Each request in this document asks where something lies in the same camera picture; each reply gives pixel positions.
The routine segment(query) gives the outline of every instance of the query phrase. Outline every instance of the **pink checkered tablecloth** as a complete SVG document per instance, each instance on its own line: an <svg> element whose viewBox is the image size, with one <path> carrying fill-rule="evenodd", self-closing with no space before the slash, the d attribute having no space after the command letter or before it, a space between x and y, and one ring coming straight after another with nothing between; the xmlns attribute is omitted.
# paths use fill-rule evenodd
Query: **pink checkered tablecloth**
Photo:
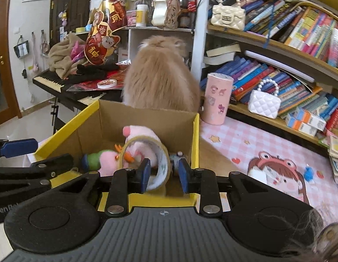
<svg viewBox="0 0 338 262"><path fill-rule="evenodd" d="M266 166L265 171L269 173L268 185L302 201L306 196L309 204L320 212L326 209L334 214L335 218L328 220L338 219L338 188L333 179L329 159L228 117L221 126L201 121L200 134L224 156L231 159L236 165L236 170L248 174L248 170L257 168L258 164ZM307 165L314 171L314 178L310 182L302 180Z"/></svg>

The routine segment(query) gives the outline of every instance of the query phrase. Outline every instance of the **beige fabric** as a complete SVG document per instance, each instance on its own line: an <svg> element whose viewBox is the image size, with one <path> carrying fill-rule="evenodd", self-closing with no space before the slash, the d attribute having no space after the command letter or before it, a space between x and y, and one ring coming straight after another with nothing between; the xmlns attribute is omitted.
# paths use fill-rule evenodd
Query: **beige fabric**
<svg viewBox="0 0 338 262"><path fill-rule="evenodd" d="M56 74L61 79L67 77L71 72L75 71L78 64L84 64L87 62L86 58L83 58L74 64L72 63L70 55L76 41L78 41L78 44L85 43L76 34L70 32L65 40L55 44L49 51L49 70L56 71Z"/></svg>

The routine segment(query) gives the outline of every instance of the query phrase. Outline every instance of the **pink bottle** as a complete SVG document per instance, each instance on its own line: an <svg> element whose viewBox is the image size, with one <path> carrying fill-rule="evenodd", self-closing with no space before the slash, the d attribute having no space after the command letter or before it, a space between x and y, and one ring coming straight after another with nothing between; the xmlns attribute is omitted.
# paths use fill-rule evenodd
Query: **pink bottle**
<svg viewBox="0 0 338 262"><path fill-rule="evenodd" d="M219 73L208 74L202 120L212 125L225 121L232 93L233 78Z"/></svg>

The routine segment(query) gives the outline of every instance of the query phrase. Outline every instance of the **white post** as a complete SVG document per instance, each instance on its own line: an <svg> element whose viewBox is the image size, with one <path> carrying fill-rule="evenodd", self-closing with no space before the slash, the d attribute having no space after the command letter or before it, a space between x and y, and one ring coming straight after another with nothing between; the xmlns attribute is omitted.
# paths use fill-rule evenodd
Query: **white post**
<svg viewBox="0 0 338 262"><path fill-rule="evenodd" d="M201 0L197 8L195 37L193 39L193 50L191 60L191 73L200 81L202 74L203 56L205 49L205 36L207 29L209 0Z"/></svg>

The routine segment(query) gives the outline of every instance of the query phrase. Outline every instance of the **door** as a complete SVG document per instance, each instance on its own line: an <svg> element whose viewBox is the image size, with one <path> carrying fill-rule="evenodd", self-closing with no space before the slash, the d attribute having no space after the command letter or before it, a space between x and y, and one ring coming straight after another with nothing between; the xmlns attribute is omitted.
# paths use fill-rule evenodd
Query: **door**
<svg viewBox="0 0 338 262"><path fill-rule="evenodd" d="M62 21L59 13L67 11L65 31L74 31L86 26L89 20L90 0L51 0L50 10L50 46L60 42Z"/></svg>
<svg viewBox="0 0 338 262"><path fill-rule="evenodd" d="M9 0L0 0L0 124L15 116L22 117L11 77L8 47L8 12Z"/></svg>

